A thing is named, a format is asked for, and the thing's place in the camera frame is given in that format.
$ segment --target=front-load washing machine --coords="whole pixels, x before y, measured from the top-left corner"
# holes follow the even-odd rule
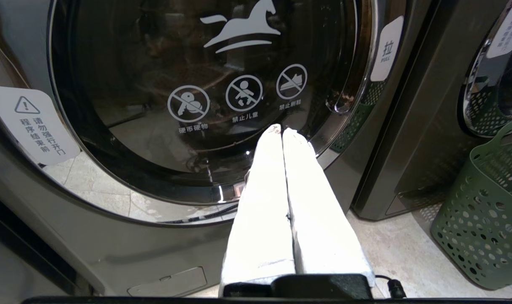
[[[0,199],[100,294],[215,285],[260,133],[355,189],[429,6],[0,0]]]
[[[353,202],[366,219],[443,202],[470,151],[512,121],[512,0],[442,2],[406,74]]]

